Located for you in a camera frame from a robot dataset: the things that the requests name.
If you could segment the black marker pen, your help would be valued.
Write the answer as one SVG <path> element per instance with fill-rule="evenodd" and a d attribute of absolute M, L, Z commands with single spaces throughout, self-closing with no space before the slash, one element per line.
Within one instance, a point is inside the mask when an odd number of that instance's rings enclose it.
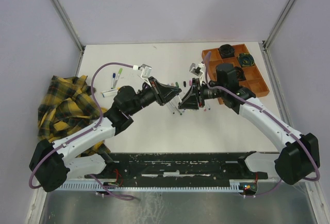
<path fill-rule="evenodd" d="M 170 104 L 167 104 L 167 106 L 171 110 L 171 113 L 175 114 L 175 109 Z"/>

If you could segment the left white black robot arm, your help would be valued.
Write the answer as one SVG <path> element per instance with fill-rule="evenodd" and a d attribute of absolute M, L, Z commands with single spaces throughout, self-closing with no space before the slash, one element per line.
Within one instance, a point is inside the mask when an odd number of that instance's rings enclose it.
<path fill-rule="evenodd" d="M 180 88 L 159 83 L 154 77 L 149 77 L 139 91 L 128 85 L 119 88 L 111 108 L 92 124 L 55 142 L 43 139 L 37 144 L 29 164 L 31 178 L 37 179 L 46 192 L 52 192 L 70 177 L 89 174 L 110 177 L 114 172 L 111 162 L 99 154 L 82 158 L 79 155 L 126 130 L 137 112 L 154 102 L 164 106 L 180 92 Z"/>

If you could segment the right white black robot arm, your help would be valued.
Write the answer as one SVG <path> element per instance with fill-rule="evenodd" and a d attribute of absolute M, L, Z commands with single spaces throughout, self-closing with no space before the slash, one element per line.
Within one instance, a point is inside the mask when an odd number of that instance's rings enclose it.
<path fill-rule="evenodd" d="M 221 98 L 224 104 L 251 122 L 276 147 L 277 153 L 252 152 L 237 164 L 237 174 L 249 178 L 255 172 L 274 175 L 289 185 L 300 180 L 320 179 L 318 139 L 311 133 L 303 135 L 272 114 L 248 88 L 239 84 L 234 66 L 230 63 L 216 67 L 216 81 L 207 80 L 208 67 L 191 64 L 196 77 L 179 109 L 197 110 L 207 99 Z"/>

